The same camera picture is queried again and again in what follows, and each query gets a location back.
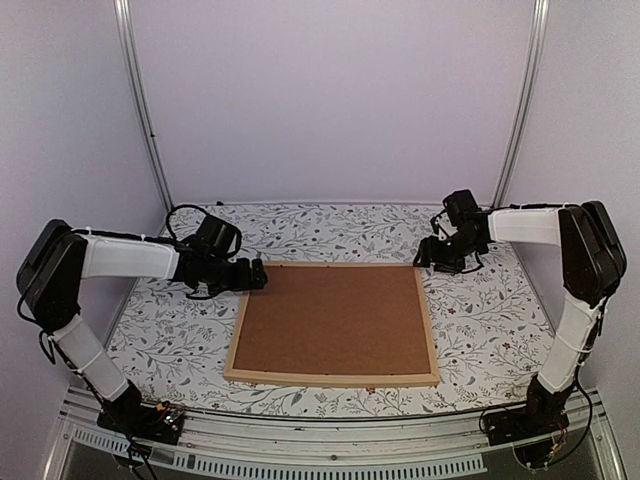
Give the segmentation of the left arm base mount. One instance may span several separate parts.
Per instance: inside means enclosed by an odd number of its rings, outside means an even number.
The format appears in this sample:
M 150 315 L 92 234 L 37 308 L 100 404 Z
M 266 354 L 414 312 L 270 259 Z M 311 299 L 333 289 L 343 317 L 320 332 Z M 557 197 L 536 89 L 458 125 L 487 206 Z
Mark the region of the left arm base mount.
M 104 400 L 97 425 L 103 429 L 167 445 L 177 445 L 184 426 L 184 409 L 169 401 L 142 402 L 138 388 L 129 383 L 114 401 Z

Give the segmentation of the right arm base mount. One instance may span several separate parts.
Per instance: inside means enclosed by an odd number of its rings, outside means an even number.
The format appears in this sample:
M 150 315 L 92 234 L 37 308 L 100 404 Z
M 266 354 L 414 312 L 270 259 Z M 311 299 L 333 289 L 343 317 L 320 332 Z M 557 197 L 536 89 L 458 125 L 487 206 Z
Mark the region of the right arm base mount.
M 483 412 L 479 428 L 490 446 L 528 440 L 515 448 L 516 460 L 530 469 L 546 468 L 567 440 L 567 398 L 564 393 L 528 393 L 524 407 Z

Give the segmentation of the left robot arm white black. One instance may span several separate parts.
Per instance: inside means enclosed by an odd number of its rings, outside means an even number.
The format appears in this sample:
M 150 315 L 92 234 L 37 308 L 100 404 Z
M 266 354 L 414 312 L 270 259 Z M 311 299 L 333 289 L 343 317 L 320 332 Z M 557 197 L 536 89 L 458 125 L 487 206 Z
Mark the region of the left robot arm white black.
M 197 299 L 221 293 L 260 290 L 268 283 L 261 259 L 239 257 L 240 231 L 208 216 L 197 231 L 179 239 L 173 234 L 141 234 L 71 227 L 50 220 L 40 232 L 16 274 L 20 294 L 18 315 L 35 325 L 71 364 L 72 370 L 110 402 L 111 419 L 128 434 L 148 426 L 140 393 L 105 349 L 105 333 L 96 315 L 105 296 L 82 303 L 105 286 L 114 303 L 124 301 L 127 288 L 142 279 L 180 283 Z

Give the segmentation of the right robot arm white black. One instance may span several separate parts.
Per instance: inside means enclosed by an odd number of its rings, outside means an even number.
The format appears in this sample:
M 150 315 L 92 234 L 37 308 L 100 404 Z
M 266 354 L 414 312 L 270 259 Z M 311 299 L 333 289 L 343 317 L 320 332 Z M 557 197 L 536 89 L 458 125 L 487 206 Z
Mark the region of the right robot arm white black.
M 439 216 L 432 218 L 433 233 L 420 241 L 416 267 L 467 274 L 466 258 L 480 258 L 493 243 L 553 245 L 561 252 L 561 319 L 550 353 L 530 384 L 529 394 L 539 398 L 523 407 L 516 421 L 524 435 L 537 436 L 555 420 L 550 399 L 574 388 L 601 332 L 606 305 L 626 273 L 626 254 L 611 217 L 599 200 L 482 209 L 468 190 L 446 197 L 440 214 L 450 227 L 442 228 Z

